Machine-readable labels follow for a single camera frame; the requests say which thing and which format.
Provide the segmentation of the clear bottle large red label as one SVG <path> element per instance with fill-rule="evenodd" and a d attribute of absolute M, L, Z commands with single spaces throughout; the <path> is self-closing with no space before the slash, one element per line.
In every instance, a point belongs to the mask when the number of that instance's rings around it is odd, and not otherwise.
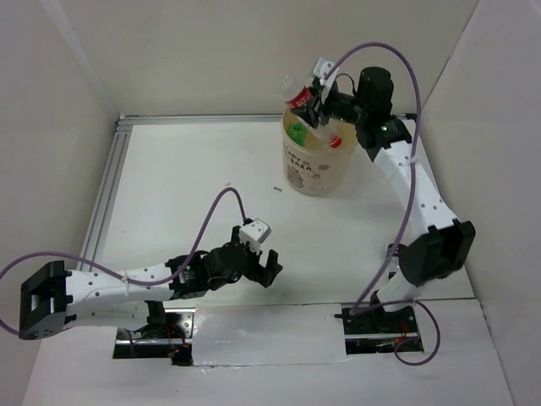
<path fill-rule="evenodd" d="M 291 111 L 307 107 L 314 99 L 309 88 L 290 75 L 286 75 L 276 86 L 276 89 Z M 310 129 L 315 137 L 328 145 L 331 149 L 336 149 L 341 145 L 342 139 L 337 135 L 336 130 L 332 125 L 328 124 L 322 126 L 319 124 L 318 127 L 314 127 L 305 118 L 298 116 L 298 120 L 304 127 Z"/>

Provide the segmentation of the green plastic bottle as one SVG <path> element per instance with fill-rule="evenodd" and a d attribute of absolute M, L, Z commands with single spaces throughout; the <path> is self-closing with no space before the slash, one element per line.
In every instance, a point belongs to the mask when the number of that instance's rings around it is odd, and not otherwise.
<path fill-rule="evenodd" d="M 290 123 L 286 128 L 287 136 L 291 141 L 304 147 L 308 135 L 308 129 L 301 123 Z"/>

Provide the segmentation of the small bottle black label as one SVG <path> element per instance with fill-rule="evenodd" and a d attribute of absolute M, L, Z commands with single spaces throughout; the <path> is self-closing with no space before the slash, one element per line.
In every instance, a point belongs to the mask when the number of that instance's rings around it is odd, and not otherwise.
<path fill-rule="evenodd" d="M 393 244 L 389 244 L 385 257 L 389 258 L 389 263 L 387 265 L 387 270 L 389 272 L 398 272 L 399 267 L 399 251 L 401 246 L 398 245 L 396 248 L 393 248 Z"/>

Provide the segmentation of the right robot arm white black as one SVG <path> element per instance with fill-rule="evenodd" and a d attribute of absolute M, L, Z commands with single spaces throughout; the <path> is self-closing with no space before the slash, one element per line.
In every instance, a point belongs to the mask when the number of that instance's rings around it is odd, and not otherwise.
<path fill-rule="evenodd" d="M 476 230 L 461 221 L 416 157 L 418 132 L 410 131 L 402 118 L 392 114 L 394 84 L 391 74 L 378 67 L 363 69 L 352 95 L 339 91 L 337 66 L 321 59 L 314 67 L 310 99 L 295 105 L 292 113 L 320 129 L 332 119 L 354 126 L 360 146 L 390 181 L 405 209 L 413 241 L 398 250 L 398 269 L 372 293 L 369 306 L 354 305 L 353 316 L 369 312 L 370 325 L 389 331 L 398 311 L 409 306 L 432 282 L 449 277 L 464 267 Z"/>

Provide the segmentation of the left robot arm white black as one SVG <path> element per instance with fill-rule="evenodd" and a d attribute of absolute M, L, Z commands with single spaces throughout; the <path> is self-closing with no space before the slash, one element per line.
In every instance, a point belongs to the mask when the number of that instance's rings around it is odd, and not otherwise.
<path fill-rule="evenodd" d="M 260 221 L 236 226 L 220 247 L 127 270 L 120 277 L 48 262 L 21 284 L 18 337 L 45 339 L 77 326 L 116 326 L 158 337 L 167 327 L 167 301 L 197 299 L 243 277 L 268 288 L 283 268 L 274 250 L 260 264 L 260 246 L 269 233 Z"/>

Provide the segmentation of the beige cartoon bin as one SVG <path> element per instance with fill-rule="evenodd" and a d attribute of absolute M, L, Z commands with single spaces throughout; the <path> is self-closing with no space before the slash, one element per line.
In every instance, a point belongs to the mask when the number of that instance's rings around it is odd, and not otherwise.
<path fill-rule="evenodd" d="M 290 123 L 300 123 L 295 115 L 285 111 L 281 117 L 283 172 L 287 182 L 305 195 L 324 195 L 337 188 L 344 178 L 358 142 L 352 125 L 340 121 L 333 124 L 342 139 L 331 149 L 308 129 L 305 146 L 299 146 L 287 136 Z"/>

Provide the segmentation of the silver tape sheet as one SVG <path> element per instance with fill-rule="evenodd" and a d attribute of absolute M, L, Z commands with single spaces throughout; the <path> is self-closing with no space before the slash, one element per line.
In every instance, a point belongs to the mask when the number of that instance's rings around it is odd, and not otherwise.
<path fill-rule="evenodd" d="M 338 304 L 200 307 L 196 366 L 326 365 L 347 359 Z"/>

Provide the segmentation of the aluminium frame rail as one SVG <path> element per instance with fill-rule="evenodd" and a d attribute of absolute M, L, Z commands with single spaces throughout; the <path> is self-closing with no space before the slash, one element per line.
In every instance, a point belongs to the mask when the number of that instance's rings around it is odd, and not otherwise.
<path fill-rule="evenodd" d="M 390 183 L 355 151 L 327 195 L 294 190 L 282 169 L 281 119 L 267 116 L 121 120 L 82 254 L 114 271 L 209 250 L 242 214 L 270 225 L 265 250 L 283 270 L 270 288 L 241 281 L 205 305 L 355 300 L 380 268 L 403 209 Z"/>

